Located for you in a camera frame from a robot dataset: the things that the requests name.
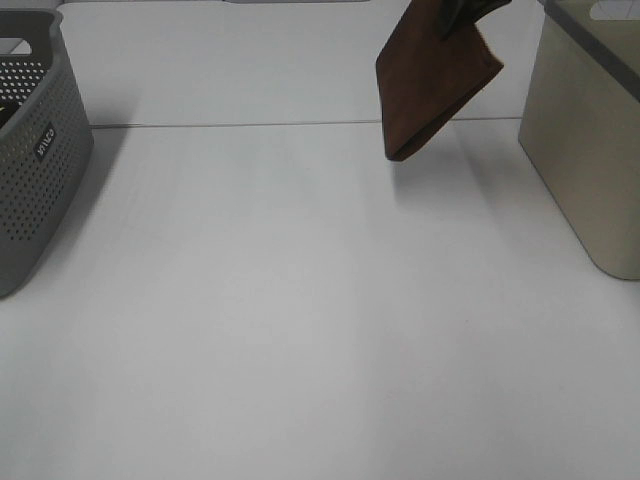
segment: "basket handle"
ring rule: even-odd
[[[21,38],[31,46],[25,57],[51,66],[53,53],[49,29],[55,16],[46,10],[0,10],[0,38]],[[2,59],[15,55],[2,55]]]

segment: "gray plastic basket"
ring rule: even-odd
[[[0,38],[31,46],[28,55],[0,55],[0,101],[19,105],[0,128],[0,297],[29,276],[93,148],[61,21],[56,11],[0,9]]]

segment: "basket label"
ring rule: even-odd
[[[53,141],[56,139],[56,129],[53,128],[53,124],[49,122],[47,128],[44,129],[44,133],[36,143],[36,146],[33,147],[33,153],[36,154],[36,157],[41,162],[44,160],[44,157],[49,153],[49,149],[51,145],[53,145]]]

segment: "white table surface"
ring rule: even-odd
[[[0,476],[637,480],[640,284],[517,128],[96,131],[0,302]]]
[[[374,63],[408,0],[240,5],[98,2],[60,7],[95,125],[377,120]],[[542,6],[514,0],[479,26],[506,67],[458,118],[519,117]]]

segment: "perforated basket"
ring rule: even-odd
[[[40,258],[93,148],[61,21],[56,11],[0,9],[0,38],[31,47],[0,55],[0,105],[19,106],[0,128],[0,297]]]

